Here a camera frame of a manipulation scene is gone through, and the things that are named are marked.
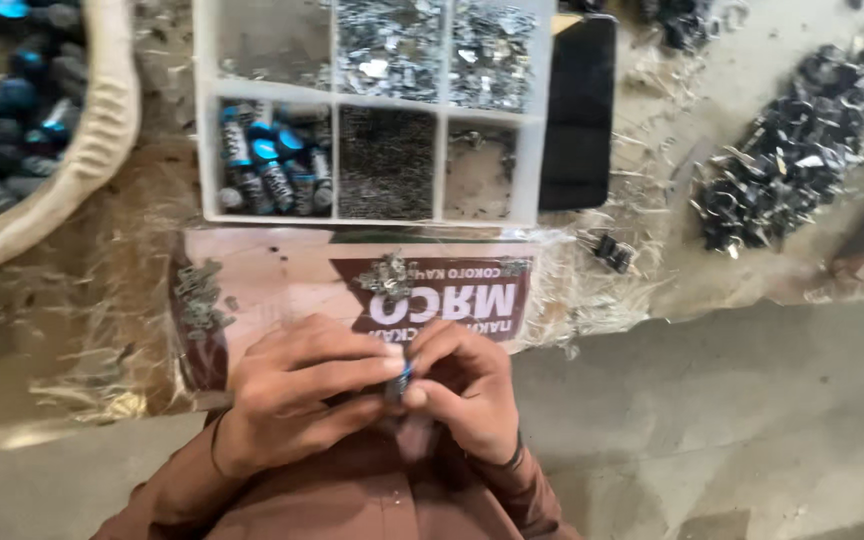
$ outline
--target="black phone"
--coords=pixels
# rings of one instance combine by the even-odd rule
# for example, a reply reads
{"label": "black phone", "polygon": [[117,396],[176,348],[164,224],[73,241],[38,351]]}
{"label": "black phone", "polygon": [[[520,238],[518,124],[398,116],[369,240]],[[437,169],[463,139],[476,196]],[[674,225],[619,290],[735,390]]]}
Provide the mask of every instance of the black phone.
{"label": "black phone", "polygon": [[618,21],[586,15],[555,37],[538,208],[572,211],[609,198]]}

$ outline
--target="concrete floor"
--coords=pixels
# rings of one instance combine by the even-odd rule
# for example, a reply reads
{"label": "concrete floor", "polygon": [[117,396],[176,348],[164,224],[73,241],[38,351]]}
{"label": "concrete floor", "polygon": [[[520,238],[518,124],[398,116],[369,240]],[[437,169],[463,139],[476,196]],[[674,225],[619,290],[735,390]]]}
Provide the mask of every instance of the concrete floor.
{"label": "concrete floor", "polygon": [[[760,304],[515,359],[523,432],[602,540],[864,540],[864,302]],[[0,538],[81,539],[202,425],[0,451]]]}

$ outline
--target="person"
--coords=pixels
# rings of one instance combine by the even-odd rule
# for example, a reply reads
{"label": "person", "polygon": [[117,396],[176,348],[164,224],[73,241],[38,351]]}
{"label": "person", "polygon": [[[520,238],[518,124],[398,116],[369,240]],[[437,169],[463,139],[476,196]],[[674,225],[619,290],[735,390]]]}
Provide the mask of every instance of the person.
{"label": "person", "polygon": [[402,346],[323,315],[270,333],[234,367],[232,408],[93,539],[579,538],[522,445],[505,350],[434,321],[406,354],[396,402],[373,390]]}

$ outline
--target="brown sleeve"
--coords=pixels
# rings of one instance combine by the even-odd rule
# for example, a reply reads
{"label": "brown sleeve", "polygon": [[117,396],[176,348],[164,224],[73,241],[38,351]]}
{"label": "brown sleeve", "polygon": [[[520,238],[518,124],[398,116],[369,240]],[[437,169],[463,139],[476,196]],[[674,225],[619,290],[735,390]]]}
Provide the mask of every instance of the brown sleeve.
{"label": "brown sleeve", "polygon": [[528,448],[522,447],[510,465],[478,461],[472,469],[498,499],[523,538],[577,540],[582,536],[562,520],[562,508],[546,475]]}
{"label": "brown sleeve", "polygon": [[246,480],[222,475],[212,460],[210,423],[133,491],[124,510],[102,523],[92,540],[202,538]]}

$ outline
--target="person's right hand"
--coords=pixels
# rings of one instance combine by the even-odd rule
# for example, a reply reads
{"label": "person's right hand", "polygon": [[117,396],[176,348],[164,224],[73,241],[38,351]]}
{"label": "person's right hand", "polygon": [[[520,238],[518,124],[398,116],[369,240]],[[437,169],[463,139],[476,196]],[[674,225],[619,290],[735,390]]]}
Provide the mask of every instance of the person's right hand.
{"label": "person's right hand", "polygon": [[408,354],[415,378],[402,396],[404,408],[446,423],[455,442],[478,460],[512,460],[519,448],[519,410],[509,354],[451,321],[427,325]]}
{"label": "person's right hand", "polygon": [[404,366],[402,346],[353,333],[325,315],[266,335],[229,378],[235,404],[219,423],[216,466],[246,478],[330,448],[378,420],[385,403],[362,396],[329,408],[323,400],[389,381]]}

